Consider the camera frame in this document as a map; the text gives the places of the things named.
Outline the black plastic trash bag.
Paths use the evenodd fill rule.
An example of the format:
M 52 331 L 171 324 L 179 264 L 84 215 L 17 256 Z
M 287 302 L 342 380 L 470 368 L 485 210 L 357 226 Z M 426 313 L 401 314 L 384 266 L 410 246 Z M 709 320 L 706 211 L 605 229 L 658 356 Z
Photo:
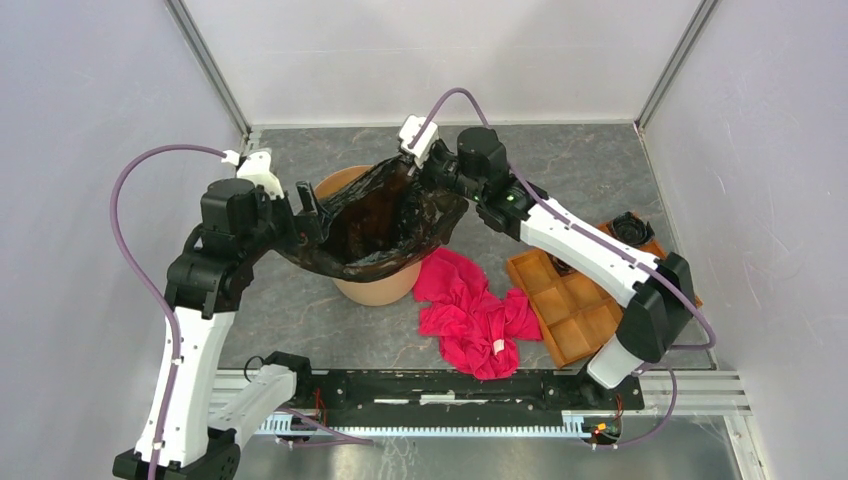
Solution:
M 408 175 L 412 161 L 396 155 L 319 200 L 332 217 L 320 244 L 276 251 L 292 264 L 335 279 L 370 283 L 398 273 L 447 244 L 468 201 L 428 190 Z

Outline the orange plastic trash bin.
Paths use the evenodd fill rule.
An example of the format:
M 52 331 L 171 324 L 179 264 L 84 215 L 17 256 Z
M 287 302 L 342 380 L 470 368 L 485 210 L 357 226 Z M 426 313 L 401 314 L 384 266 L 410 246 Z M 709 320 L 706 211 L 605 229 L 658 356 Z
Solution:
M 368 165 L 352 166 L 329 175 L 314 188 L 316 197 L 323 200 L 359 178 L 369 169 Z M 332 278 L 332 282 L 353 302 L 377 307 L 392 304 L 411 292 L 420 271 L 421 262 L 416 262 L 389 277 L 374 282 L 358 283 L 336 278 Z

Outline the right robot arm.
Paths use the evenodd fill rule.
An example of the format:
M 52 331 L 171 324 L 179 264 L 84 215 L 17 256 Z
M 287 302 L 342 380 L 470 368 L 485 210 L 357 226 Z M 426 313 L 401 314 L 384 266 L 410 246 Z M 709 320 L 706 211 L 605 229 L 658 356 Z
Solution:
M 512 168 L 494 130 L 467 128 L 455 149 L 438 134 L 413 137 L 402 146 L 427 188 L 473 201 L 489 228 L 563 261 L 622 307 L 616 332 L 592 356 L 577 382 L 585 405 L 606 406 L 625 377 L 658 363 L 698 314 L 691 269 L 683 257 L 670 253 L 661 259 L 570 213 Z

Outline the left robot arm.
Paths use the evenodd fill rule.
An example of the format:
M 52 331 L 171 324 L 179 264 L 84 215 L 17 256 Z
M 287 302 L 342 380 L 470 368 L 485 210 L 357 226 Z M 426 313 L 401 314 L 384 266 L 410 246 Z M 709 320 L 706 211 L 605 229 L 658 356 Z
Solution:
M 236 178 L 208 186 L 202 221 L 169 266 L 158 298 L 167 326 L 153 405 L 135 447 L 116 456 L 115 477 L 231 479 L 243 447 L 278 407 L 312 399 L 309 359 L 272 352 L 226 405 L 211 408 L 221 351 L 254 265 L 272 249 L 301 246 L 321 232 L 310 184 L 297 187 L 310 203 L 304 215 L 293 213 L 279 187 Z

